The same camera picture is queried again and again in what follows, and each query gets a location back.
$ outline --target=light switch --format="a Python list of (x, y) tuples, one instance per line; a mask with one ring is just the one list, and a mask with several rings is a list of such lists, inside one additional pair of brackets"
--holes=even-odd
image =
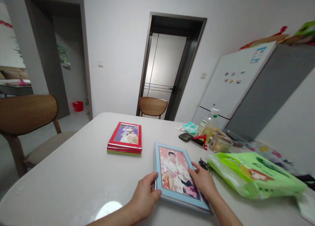
[(201, 74), (201, 78), (200, 79), (206, 79), (207, 74), (206, 73), (202, 73)]

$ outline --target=snack bag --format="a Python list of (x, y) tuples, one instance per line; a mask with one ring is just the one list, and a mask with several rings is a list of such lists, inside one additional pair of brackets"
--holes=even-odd
[(255, 152), (209, 155), (210, 166), (240, 195), (250, 199), (296, 196), (306, 184)]

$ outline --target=refrigerator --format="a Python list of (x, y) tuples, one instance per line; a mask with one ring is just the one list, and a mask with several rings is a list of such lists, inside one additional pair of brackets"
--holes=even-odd
[(315, 67), (315, 47), (261, 44), (223, 56), (193, 122), (219, 109), (218, 128), (254, 139)]

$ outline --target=light blue photo frame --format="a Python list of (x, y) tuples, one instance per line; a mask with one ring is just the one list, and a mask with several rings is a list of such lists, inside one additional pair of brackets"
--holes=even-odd
[(165, 189), (162, 187), (162, 172), (161, 172), (159, 146), (170, 149), (170, 150), (182, 152), (185, 156), (185, 159), (187, 161), (189, 168), (194, 169), (194, 167), (191, 164), (191, 161), (189, 159), (189, 156), (188, 156), (188, 153), (186, 150), (155, 142), (155, 148), (154, 148), (154, 151), (155, 151), (154, 160), (155, 161), (154, 161), (154, 164), (155, 164), (155, 171), (158, 172), (158, 178), (156, 179), (156, 182), (155, 182), (155, 188), (162, 191), (161, 198), (164, 198), (164, 199), (169, 200), (171, 202), (177, 203), (179, 205), (187, 206), (187, 207), (195, 209), (197, 211), (211, 214), (212, 211), (211, 211), (208, 203), (202, 198), (202, 195), (199, 191), (198, 191), (198, 193), (200, 196), (200, 200), (193, 198), (191, 196), (187, 196), (187, 195), (172, 191), (172, 190)]

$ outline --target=wedding photo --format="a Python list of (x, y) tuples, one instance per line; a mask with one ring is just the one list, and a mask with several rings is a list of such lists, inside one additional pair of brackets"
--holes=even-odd
[(162, 187), (200, 200), (184, 153), (159, 146)]
[(116, 135), (115, 141), (138, 144), (138, 126), (121, 124)]

